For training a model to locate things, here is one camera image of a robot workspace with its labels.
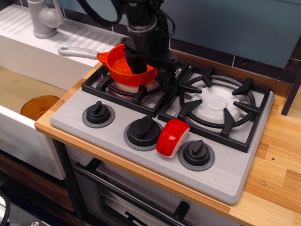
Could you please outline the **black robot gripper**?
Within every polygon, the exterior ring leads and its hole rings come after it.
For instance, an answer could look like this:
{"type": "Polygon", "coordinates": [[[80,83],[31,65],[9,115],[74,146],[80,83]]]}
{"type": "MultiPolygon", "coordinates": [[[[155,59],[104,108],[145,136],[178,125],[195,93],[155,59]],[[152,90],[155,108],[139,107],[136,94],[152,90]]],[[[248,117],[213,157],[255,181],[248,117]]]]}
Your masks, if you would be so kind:
{"type": "Polygon", "coordinates": [[[121,38],[124,55],[132,74],[144,73],[150,65],[157,70],[157,81],[162,92],[175,83],[178,58],[169,49],[169,38],[159,30],[133,32],[131,37],[121,38]]]}

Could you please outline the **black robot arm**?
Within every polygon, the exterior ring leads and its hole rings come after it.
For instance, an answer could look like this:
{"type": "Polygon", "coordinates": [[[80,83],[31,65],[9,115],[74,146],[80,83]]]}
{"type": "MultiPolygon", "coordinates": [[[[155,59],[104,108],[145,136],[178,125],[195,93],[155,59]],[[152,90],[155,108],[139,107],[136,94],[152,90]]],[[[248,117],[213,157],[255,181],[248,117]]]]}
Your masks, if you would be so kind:
{"type": "Polygon", "coordinates": [[[161,0],[126,0],[124,10],[130,38],[123,38],[125,58],[134,74],[147,71],[147,65],[157,69],[161,91],[175,83],[177,57],[169,48],[175,32],[171,17],[160,9],[161,0]]]}

